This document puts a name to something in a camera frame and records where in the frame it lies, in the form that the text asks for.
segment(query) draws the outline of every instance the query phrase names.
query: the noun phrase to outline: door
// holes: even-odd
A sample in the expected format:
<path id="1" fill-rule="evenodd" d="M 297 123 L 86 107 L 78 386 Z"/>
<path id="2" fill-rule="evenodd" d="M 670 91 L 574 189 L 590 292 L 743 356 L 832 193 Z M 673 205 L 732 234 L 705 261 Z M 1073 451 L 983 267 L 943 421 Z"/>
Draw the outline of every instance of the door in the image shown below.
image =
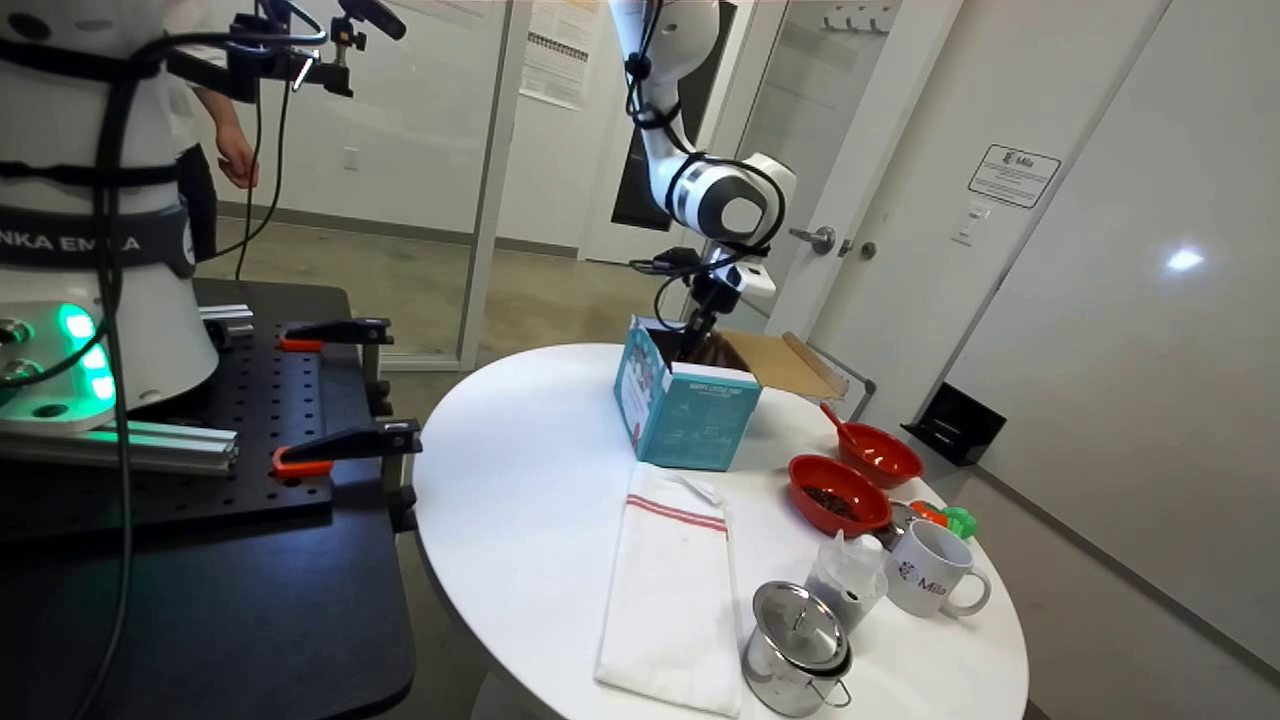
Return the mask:
<path id="1" fill-rule="evenodd" d="M 845 263 L 873 263 L 858 227 L 909 129 L 961 0 L 790 0 L 754 91 L 739 153 L 797 173 L 790 230 L 771 240 L 771 298 L 735 326 L 814 334 Z"/>

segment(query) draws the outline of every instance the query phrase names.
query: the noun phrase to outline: glass wall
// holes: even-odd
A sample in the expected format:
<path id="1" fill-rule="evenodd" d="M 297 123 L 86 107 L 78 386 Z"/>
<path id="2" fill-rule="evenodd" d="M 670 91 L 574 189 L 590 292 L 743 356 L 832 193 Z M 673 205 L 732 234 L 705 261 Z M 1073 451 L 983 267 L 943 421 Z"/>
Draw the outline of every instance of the glass wall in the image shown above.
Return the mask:
<path id="1" fill-rule="evenodd" d="M 338 13 L 330 0 L 299 8 L 322 23 Z M 512 8 L 509 0 L 421 0 L 398 13 L 410 23 L 405 40 L 360 26 L 367 49 L 350 52 L 352 95 L 274 80 L 260 107 L 239 102 L 260 176 L 247 220 L 247 193 L 212 173 L 220 249 L 235 249 L 269 214 L 274 225 L 244 261 L 228 251 L 200 274 L 344 288 L 352 312 L 393 318 L 398 356 L 458 365 Z"/>

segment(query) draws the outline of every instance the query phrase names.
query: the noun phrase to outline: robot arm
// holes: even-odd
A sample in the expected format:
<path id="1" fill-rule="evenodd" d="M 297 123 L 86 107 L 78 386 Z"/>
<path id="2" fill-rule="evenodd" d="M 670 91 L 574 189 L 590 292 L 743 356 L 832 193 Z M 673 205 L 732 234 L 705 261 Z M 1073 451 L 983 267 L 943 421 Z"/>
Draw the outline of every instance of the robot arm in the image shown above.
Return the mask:
<path id="1" fill-rule="evenodd" d="M 771 154 L 710 158 L 684 137 L 682 80 L 721 36 L 717 0 L 608 0 L 629 68 L 629 117 L 650 154 L 652 199 L 724 255 L 766 255 L 779 230 L 797 176 Z"/>
<path id="2" fill-rule="evenodd" d="M 754 288 L 771 294 L 766 267 L 739 267 L 767 255 L 797 195 L 797 176 L 771 154 L 710 158 L 682 118 L 682 80 L 698 71 L 721 40 L 721 0 L 608 0 L 615 40 L 629 68 L 629 117 L 650 154 L 652 199 L 684 227 L 714 240 L 714 255 L 664 251 L 636 263 L 657 274 L 684 274 L 694 314 L 675 356 L 698 360 L 717 326 L 717 312 L 732 312 Z"/>

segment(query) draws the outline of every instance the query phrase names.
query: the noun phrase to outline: green light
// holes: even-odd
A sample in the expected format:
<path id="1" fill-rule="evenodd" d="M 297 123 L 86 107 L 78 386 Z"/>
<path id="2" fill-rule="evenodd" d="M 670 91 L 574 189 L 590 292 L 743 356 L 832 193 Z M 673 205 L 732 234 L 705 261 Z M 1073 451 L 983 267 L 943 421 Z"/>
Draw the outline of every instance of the green light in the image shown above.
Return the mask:
<path id="1" fill-rule="evenodd" d="M 113 377 L 93 379 L 93 394 L 98 394 L 98 400 L 115 400 Z"/>
<path id="2" fill-rule="evenodd" d="M 73 334 L 73 341 L 88 341 L 93 334 L 93 314 L 81 305 L 66 305 L 56 312 L 56 324 Z"/>
<path id="3" fill-rule="evenodd" d="M 93 346 L 93 352 L 86 356 L 86 365 L 81 365 L 81 366 L 88 366 L 88 370 L 104 370 L 104 366 L 110 366 L 104 346 Z"/>

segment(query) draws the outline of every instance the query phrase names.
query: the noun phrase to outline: cup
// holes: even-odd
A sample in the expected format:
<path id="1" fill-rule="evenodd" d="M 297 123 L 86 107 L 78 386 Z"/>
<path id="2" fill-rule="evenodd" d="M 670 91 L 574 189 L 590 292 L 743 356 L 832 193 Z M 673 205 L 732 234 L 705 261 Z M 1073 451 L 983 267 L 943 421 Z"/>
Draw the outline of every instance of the cup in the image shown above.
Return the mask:
<path id="1" fill-rule="evenodd" d="M 873 534 L 825 540 L 806 587 L 819 596 L 841 616 L 845 635 L 851 635 L 884 596 L 884 546 Z"/>
<path id="2" fill-rule="evenodd" d="M 979 596 L 951 604 L 965 575 L 979 580 Z M 912 519 L 890 557 L 890 600 L 912 616 L 972 616 L 992 600 L 992 580 L 972 569 L 972 552 L 957 530 Z"/>

